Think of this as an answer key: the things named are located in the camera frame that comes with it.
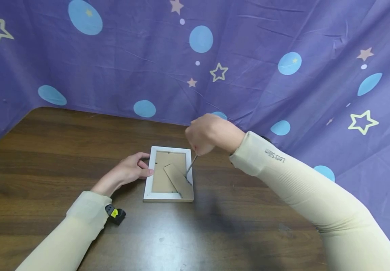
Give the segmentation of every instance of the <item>wooden table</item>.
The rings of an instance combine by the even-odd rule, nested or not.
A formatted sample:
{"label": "wooden table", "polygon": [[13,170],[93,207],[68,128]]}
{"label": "wooden table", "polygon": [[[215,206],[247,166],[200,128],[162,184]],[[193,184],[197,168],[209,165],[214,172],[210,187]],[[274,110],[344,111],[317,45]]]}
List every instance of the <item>wooden table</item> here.
{"label": "wooden table", "polygon": [[[0,271],[14,270],[64,218],[81,191],[152,145],[189,148],[183,126],[39,108],[0,141]],[[124,186],[79,270],[326,270],[314,227],[260,180],[215,150],[193,167],[193,203],[143,202]]]}

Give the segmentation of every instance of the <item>beige arm sleeve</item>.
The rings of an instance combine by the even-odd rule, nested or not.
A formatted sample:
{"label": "beige arm sleeve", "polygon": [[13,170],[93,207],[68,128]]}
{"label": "beige arm sleeve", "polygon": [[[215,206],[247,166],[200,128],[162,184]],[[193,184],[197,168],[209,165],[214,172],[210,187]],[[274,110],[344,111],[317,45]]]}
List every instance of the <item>beige arm sleeve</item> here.
{"label": "beige arm sleeve", "polygon": [[390,271],[390,241],[352,194],[253,132],[230,160],[316,226],[329,270]]}
{"label": "beige arm sleeve", "polygon": [[75,271],[91,242],[103,229],[105,206],[112,200],[93,192],[82,192],[66,218],[21,263],[16,271]]}

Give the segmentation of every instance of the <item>finger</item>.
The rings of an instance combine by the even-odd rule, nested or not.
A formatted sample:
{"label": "finger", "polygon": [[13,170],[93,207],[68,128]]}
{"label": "finger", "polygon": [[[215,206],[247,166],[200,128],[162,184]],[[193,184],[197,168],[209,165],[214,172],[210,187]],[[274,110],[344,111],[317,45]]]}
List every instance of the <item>finger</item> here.
{"label": "finger", "polygon": [[144,159],[144,158],[150,158],[149,154],[143,153],[143,152],[138,152],[137,154],[134,154],[133,156],[136,157],[136,159]]}
{"label": "finger", "polygon": [[138,166],[142,169],[148,168],[147,164],[143,160],[138,161]]}
{"label": "finger", "polygon": [[141,177],[150,177],[153,174],[154,174],[154,170],[153,169],[149,169],[149,168],[142,169],[141,173],[140,173],[140,178]]}

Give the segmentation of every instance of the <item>left hand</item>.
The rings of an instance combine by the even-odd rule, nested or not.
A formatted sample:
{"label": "left hand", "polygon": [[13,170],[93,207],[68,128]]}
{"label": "left hand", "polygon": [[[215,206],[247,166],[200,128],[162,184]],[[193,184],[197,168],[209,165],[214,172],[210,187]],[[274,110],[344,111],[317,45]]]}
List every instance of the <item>left hand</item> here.
{"label": "left hand", "polygon": [[141,160],[149,157],[149,154],[139,152],[121,160],[118,165],[96,183],[91,191],[110,197],[121,186],[137,179],[146,179],[152,176],[153,169],[149,169],[147,164]]}

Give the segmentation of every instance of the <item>picture frame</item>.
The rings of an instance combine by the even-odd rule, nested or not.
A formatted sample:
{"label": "picture frame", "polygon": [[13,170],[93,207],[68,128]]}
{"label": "picture frame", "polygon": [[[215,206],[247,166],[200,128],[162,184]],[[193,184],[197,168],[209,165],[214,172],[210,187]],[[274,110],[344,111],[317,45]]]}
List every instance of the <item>picture frame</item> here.
{"label": "picture frame", "polygon": [[[181,149],[181,148],[171,148],[171,147],[163,147],[163,146],[151,146],[150,151],[150,161],[148,168],[154,169],[155,174],[153,174],[150,177],[147,177],[145,190],[144,190],[144,202],[193,202],[192,199],[183,199],[180,194],[176,191],[174,192],[154,192],[153,188],[153,182],[154,177],[159,176],[161,174],[162,176],[165,172],[163,171],[163,168],[156,168],[156,165],[158,162],[156,161],[156,158],[160,159],[160,157],[163,157],[161,153],[169,153],[169,154],[183,154],[184,155],[184,166],[180,167],[180,171],[184,169],[184,172],[181,172],[182,174],[185,174],[186,171],[189,169],[190,164],[192,163],[192,152],[190,149]],[[187,181],[192,185],[193,189],[193,176],[192,176],[192,168],[190,168],[189,172],[186,176]]]}

